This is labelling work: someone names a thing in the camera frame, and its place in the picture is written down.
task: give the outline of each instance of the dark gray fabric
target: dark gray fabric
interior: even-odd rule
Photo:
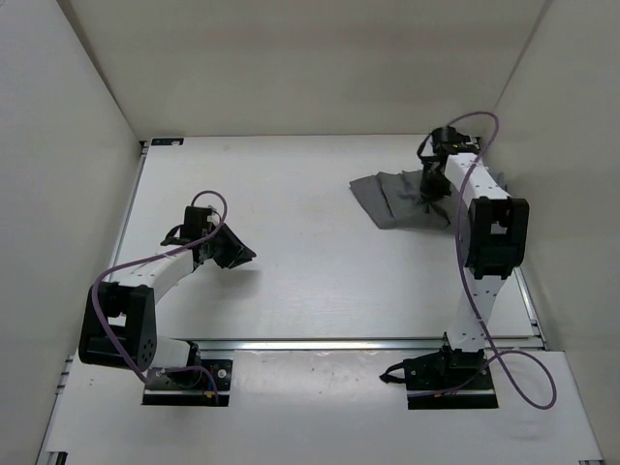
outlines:
[[[491,173],[495,181],[506,188],[502,173]],[[419,196],[422,171],[402,171],[398,174],[379,172],[351,181],[351,191],[368,216],[382,230],[395,228],[436,229],[451,231],[456,215],[457,193],[432,205]]]

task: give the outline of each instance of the gray cloth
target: gray cloth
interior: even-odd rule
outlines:
[[[502,188],[506,188],[502,173],[491,173]],[[373,176],[351,181],[351,191],[361,207],[381,230],[416,228],[449,230],[456,217],[457,192],[451,187],[450,197],[431,203],[419,195],[422,171],[402,171],[398,174],[379,172]]]

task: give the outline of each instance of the cable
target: cable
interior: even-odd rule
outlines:
[[[461,240],[461,210],[462,210],[462,203],[463,203],[463,194],[465,193],[465,187],[467,186],[467,182],[469,181],[469,178],[472,176],[472,173],[474,172],[474,169],[478,165],[478,162],[486,154],[486,152],[488,151],[488,149],[491,146],[491,144],[497,138],[497,135],[498,135],[498,133],[500,131],[500,120],[497,117],[497,115],[495,113],[492,113],[491,111],[472,111],[472,112],[462,114],[461,116],[452,119],[452,121],[449,122],[446,125],[446,126],[451,126],[452,124],[457,123],[458,121],[461,121],[462,119],[466,119],[466,118],[469,118],[471,116],[479,116],[479,115],[490,116],[491,118],[493,118],[493,121],[495,123],[495,129],[493,130],[493,133],[491,134],[491,137],[489,138],[488,142],[484,145],[484,147],[482,147],[480,149],[480,153],[478,154],[478,156],[474,160],[474,163],[472,163],[472,165],[469,167],[469,169],[465,173],[465,177],[463,178],[463,183],[461,184],[461,187],[460,187],[460,189],[458,191],[458,197],[456,199],[456,201],[457,201],[457,208],[456,208],[456,232],[454,234],[454,242],[455,242],[455,245],[456,245],[456,262],[458,264],[458,272],[460,273],[461,283],[463,284],[463,290],[465,291],[465,295],[467,296],[467,299],[469,300],[470,306],[472,307],[472,311],[474,312],[474,315],[476,315],[476,319],[478,320],[478,323],[480,324],[480,327],[482,328],[482,332],[484,333],[484,336],[486,337],[486,340],[488,341],[488,344],[489,344],[489,346],[491,348],[491,351],[493,352],[493,356],[489,360],[487,360],[486,363],[480,368],[479,373],[483,369],[485,369],[489,365],[489,363],[491,363],[491,361],[497,359],[497,361],[499,361],[499,363],[500,363],[500,366],[502,367],[502,369],[506,373],[507,378],[511,382],[512,387],[514,388],[514,390],[516,390],[516,392],[521,396],[521,398],[525,402],[527,402],[528,404],[530,404],[532,407],[534,407],[536,409],[539,409],[539,410],[549,410],[550,408],[552,408],[555,405],[555,403],[557,401],[557,398],[558,398],[557,386],[555,385],[555,380],[553,379],[553,375],[551,374],[549,369],[544,365],[544,363],[542,363],[535,356],[533,356],[531,354],[528,354],[527,352],[520,351],[518,349],[510,349],[510,350],[505,350],[505,351],[500,352],[498,347],[495,345],[495,341],[493,340],[493,336],[491,336],[491,333],[488,330],[488,327],[486,326],[486,323],[484,322],[484,319],[482,318],[482,315],[481,315],[480,310],[478,309],[478,306],[474,302],[474,297],[472,296],[472,292],[469,289],[469,286],[467,284],[467,279],[465,277],[465,266],[464,266],[465,265],[465,260],[463,258],[463,252],[461,251],[461,247],[460,247],[460,240]],[[424,139],[424,142],[426,142],[429,139],[429,137],[430,137],[430,135],[427,136]],[[514,379],[514,376],[512,375],[512,372],[510,371],[509,367],[506,365],[506,363],[503,360],[503,356],[508,355],[508,354],[520,355],[520,356],[528,357],[528,358],[532,359],[535,363],[537,363],[539,365],[539,367],[542,369],[542,371],[544,372],[544,374],[548,378],[549,383],[551,385],[551,400],[549,401],[548,404],[544,404],[544,405],[537,404],[531,398],[529,398],[525,392],[523,392],[523,390],[521,389],[519,384]],[[410,394],[410,397],[423,397],[423,396],[428,396],[428,395],[443,395],[443,394],[452,393],[452,392],[455,392],[457,390],[460,390],[461,388],[463,388],[466,385],[468,385],[469,383],[471,383],[476,378],[476,376],[478,376],[478,374],[475,375],[474,377],[472,377],[471,379],[467,380],[462,385],[457,386],[457,387],[450,387],[450,388],[447,388],[447,389],[434,390],[434,391],[429,391],[429,392],[414,393],[414,394]]]
[[[207,194],[215,196],[218,199],[220,199],[220,201],[222,201],[222,204],[224,206],[224,209],[222,211],[222,220],[220,221],[220,223],[215,227],[215,229],[212,232],[210,232],[209,234],[207,234],[204,237],[201,237],[200,239],[197,239],[197,240],[195,240],[193,242],[190,242],[188,244],[185,244],[183,246],[177,247],[177,248],[171,250],[170,252],[167,252],[166,254],[153,255],[152,257],[147,257],[145,259],[134,260],[133,262],[127,262],[127,263],[123,263],[123,264],[118,264],[116,266],[108,268],[106,271],[104,271],[99,276],[97,276],[97,278],[95,278],[95,282],[93,283],[93,286],[92,286],[92,288],[90,290],[90,298],[91,298],[91,300],[93,302],[93,308],[95,310],[95,314],[97,315],[97,318],[99,319],[99,323],[101,324],[102,328],[104,329],[104,332],[108,336],[109,341],[112,343],[112,345],[114,346],[116,351],[120,354],[120,356],[123,358],[123,360],[125,360],[125,363],[127,363],[127,366],[129,366],[129,368],[131,368],[134,371],[134,373],[136,373],[136,376],[138,376],[139,380],[142,381],[143,383],[146,383],[146,377],[140,372],[140,369],[138,368],[136,363],[132,360],[132,358],[127,353],[127,351],[125,350],[123,345],[120,343],[120,341],[116,337],[116,334],[114,334],[114,331],[112,331],[112,328],[110,327],[110,325],[108,323],[108,320],[106,319],[106,316],[104,315],[104,311],[102,310],[101,303],[99,301],[99,288],[101,286],[101,283],[104,281],[104,279],[107,276],[109,276],[110,274],[112,274],[112,273],[114,273],[116,271],[119,271],[119,270],[125,269],[125,268],[130,268],[132,266],[137,266],[139,264],[150,264],[152,262],[157,262],[159,260],[168,258],[169,256],[173,256],[173,255],[179,254],[179,253],[183,252],[184,250],[189,250],[189,249],[191,249],[193,247],[196,247],[197,245],[201,245],[202,243],[206,242],[207,240],[213,238],[215,236],[215,234],[217,234],[217,232],[220,231],[220,229],[224,225],[224,221],[226,221],[226,216],[228,214],[229,207],[228,207],[228,204],[226,203],[226,199],[224,199],[224,196],[222,196],[222,194],[220,194],[219,192],[216,192],[216,191],[208,191],[208,190],[207,191],[198,192],[194,196],[194,198],[192,199],[192,206],[194,206],[194,203],[196,202],[196,200],[199,197],[207,195]],[[206,370],[202,366],[186,366],[186,367],[182,367],[182,368],[165,368],[163,372],[164,373],[167,373],[167,372],[168,373],[177,373],[177,372],[183,372],[183,371],[201,371],[202,373],[205,373],[207,378],[209,379],[209,381],[213,385],[213,392],[215,393],[215,400],[216,400],[216,402],[218,402],[218,392],[217,392],[217,387],[215,385],[215,381],[213,380],[213,376],[210,373],[208,373],[208,370]]]

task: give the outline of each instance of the folded cloth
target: folded cloth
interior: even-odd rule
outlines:
[[[505,188],[501,173],[491,173]],[[398,174],[379,172],[351,181],[351,191],[361,207],[381,230],[423,228],[446,230],[450,218],[456,216],[456,189],[450,197],[429,203],[419,194],[422,171],[402,171]]]

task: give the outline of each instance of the white wall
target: white wall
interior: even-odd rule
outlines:
[[[0,5],[0,463],[31,465],[140,147],[56,2]]]
[[[525,272],[620,463],[620,2],[556,0],[497,110],[490,153],[531,205]]]
[[[543,0],[61,3],[147,139],[425,132],[496,104]]]

